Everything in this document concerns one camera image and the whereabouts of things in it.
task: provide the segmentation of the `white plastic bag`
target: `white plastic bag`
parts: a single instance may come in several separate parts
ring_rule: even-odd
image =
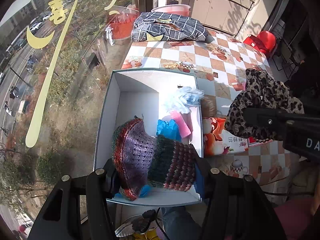
[[[204,92],[191,87],[182,87],[177,89],[174,93],[168,95],[164,107],[167,112],[178,111],[182,114],[190,112],[190,107],[200,106],[200,99],[204,96]]]

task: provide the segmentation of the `pink foam tube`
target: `pink foam tube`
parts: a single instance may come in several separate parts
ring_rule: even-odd
[[[186,122],[183,120],[183,117],[179,112],[172,111],[170,113],[170,115],[171,115],[171,118],[178,125],[179,133],[180,133],[181,138],[185,138],[185,137],[187,137],[188,135],[191,134],[191,131],[190,131],[189,127],[187,126]]]

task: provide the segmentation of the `cardboard box lid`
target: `cardboard box lid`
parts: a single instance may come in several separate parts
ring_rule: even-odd
[[[178,86],[197,89],[196,76],[158,68],[113,71],[100,118],[94,169],[103,167],[112,157],[111,141],[114,130],[133,119],[135,115],[143,118],[146,133],[156,136],[158,119],[169,115],[163,107],[163,102],[168,93],[177,90]],[[191,143],[195,146],[198,155],[203,157],[201,109],[192,107],[190,115],[193,126]],[[129,205],[178,206],[197,203],[200,201],[200,196],[195,192],[194,187],[187,192],[152,188],[146,197],[135,201],[119,197],[109,201]]]

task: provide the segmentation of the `red chair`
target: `red chair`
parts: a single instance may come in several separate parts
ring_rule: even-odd
[[[257,37],[250,35],[244,43],[262,52],[268,58],[276,46],[276,37],[271,32],[262,31]]]

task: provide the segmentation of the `gray checkered pillow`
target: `gray checkered pillow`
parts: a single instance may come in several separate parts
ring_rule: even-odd
[[[163,34],[161,41],[181,41],[189,39],[204,41],[207,30],[198,20],[177,14],[162,12],[142,13],[134,22],[131,40],[146,41],[147,33],[153,37]]]

